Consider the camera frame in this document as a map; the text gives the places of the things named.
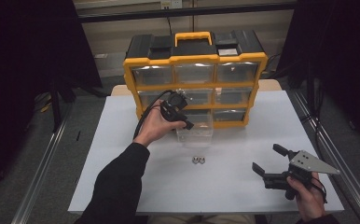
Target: carrying handle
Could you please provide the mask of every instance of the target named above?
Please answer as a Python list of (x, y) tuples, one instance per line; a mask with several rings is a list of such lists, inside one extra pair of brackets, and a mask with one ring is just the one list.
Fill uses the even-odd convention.
[(194, 32), (176, 34), (174, 37), (174, 46), (177, 47), (178, 40), (188, 39), (207, 39), (209, 41), (209, 45), (212, 45), (212, 38), (210, 37), (210, 32)]

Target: gray floor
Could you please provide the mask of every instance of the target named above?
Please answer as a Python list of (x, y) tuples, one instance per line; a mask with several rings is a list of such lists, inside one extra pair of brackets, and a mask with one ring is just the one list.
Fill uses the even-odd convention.
[[(121, 77), (103, 77), (102, 81), (104, 87), (100, 91), (104, 92), (110, 92), (115, 85), (123, 84)], [(281, 84), (287, 89), (285, 79), (281, 80)], [(83, 90), (75, 90), (75, 92), (77, 99), (73, 105), (71, 117), (48, 168), (28, 223), (72, 223), (77, 218), (77, 215), (67, 213), (67, 207), (88, 155), (104, 107), (104, 98), (91, 96)], [(301, 115), (292, 96), (292, 91), (288, 90), (288, 93), (296, 111)], [(323, 125), (360, 181), (360, 133), (350, 128), (346, 114), (328, 95), (325, 98), (321, 116)], [(315, 144), (312, 128), (308, 123), (305, 123), (304, 126), (311, 142)], [(18, 157), (14, 159), (5, 178), (0, 181), (0, 223), (10, 223), (15, 216), (21, 199), (33, 179), (35, 170), (48, 145), (52, 128), (51, 111), (35, 113)], [(339, 188), (336, 188), (345, 206), (345, 211), (337, 213), (335, 216), (341, 223), (360, 223), (351, 208), (351, 206), (357, 207), (353, 196), (340, 178), (338, 178), (338, 183), (344, 190), (342, 193)], [(297, 214), (272, 215), (268, 216), (268, 219), (271, 219), (272, 224), (295, 223), (299, 216)]]

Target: wall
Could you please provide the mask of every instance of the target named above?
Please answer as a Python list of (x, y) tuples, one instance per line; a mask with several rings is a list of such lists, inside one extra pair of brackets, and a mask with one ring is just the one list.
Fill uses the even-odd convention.
[[(78, 15), (120, 13), (129, 11), (143, 11), (160, 9), (160, 2), (151, 0), (140, 0), (143, 4), (121, 5), (124, 1), (112, 1), (112, 5), (99, 7), (99, 1), (74, 0)], [(89, 3), (89, 7), (81, 8), (80, 3)], [(284, 2), (283, 0), (194, 0), (195, 7), (220, 7), (238, 6), (250, 4), (264, 4)], [(183, 7), (192, 7), (192, 0), (183, 0)], [(226, 33), (232, 30), (255, 30), (264, 48), (269, 54), (277, 54), (282, 47), (287, 35), (287, 30), (293, 15), (293, 10), (268, 11), (268, 12), (247, 12), (220, 15), (206, 15), (192, 17), (170, 18), (173, 33), (190, 32), (194, 27), (195, 31), (213, 31)], [(84, 23), (83, 28), (93, 54), (125, 52), (134, 35), (152, 34), (168, 35), (169, 24), (167, 19), (146, 19), (134, 21), (107, 21), (96, 23)]]

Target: clear plastic drawer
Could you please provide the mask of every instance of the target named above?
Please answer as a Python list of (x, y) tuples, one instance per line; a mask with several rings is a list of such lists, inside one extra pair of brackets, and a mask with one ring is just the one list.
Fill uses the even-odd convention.
[[(138, 91), (138, 93), (140, 101), (142, 102), (142, 107), (148, 107), (162, 91)], [(161, 100), (166, 100), (166, 98), (168, 98), (168, 94), (160, 97)]]
[(215, 102), (221, 105), (247, 104), (253, 88), (215, 88)]
[(212, 142), (213, 120), (210, 109), (185, 110), (183, 114), (194, 123), (191, 130), (177, 129), (177, 138), (184, 147), (208, 147)]
[(221, 63), (217, 66), (218, 82), (253, 81), (258, 63)]
[(243, 121), (246, 108), (214, 109), (214, 121)]
[(132, 73), (136, 85), (153, 86), (173, 83), (171, 66), (133, 67)]
[(212, 63), (183, 63), (174, 66), (179, 83), (213, 82), (215, 66)]
[(209, 105), (212, 102), (213, 89), (183, 90), (189, 105)]

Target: hand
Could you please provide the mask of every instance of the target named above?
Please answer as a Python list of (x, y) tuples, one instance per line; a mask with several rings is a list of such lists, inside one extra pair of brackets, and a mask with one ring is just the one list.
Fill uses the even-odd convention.
[(156, 101), (151, 107), (150, 113), (143, 122), (142, 129), (133, 142), (142, 144), (148, 147), (152, 142), (159, 140), (168, 131), (177, 128), (186, 127), (186, 123), (183, 121), (169, 122), (160, 114), (160, 100)]
[[(317, 173), (312, 173), (312, 176), (319, 179), (319, 175)], [(287, 182), (293, 189), (298, 191), (298, 195), (296, 196), (297, 206), (304, 222), (325, 216), (323, 195), (318, 189), (306, 189), (301, 182), (291, 176), (287, 178)], [(312, 180), (312, 183), (319, 188), (322, 187), (315, 179)]]

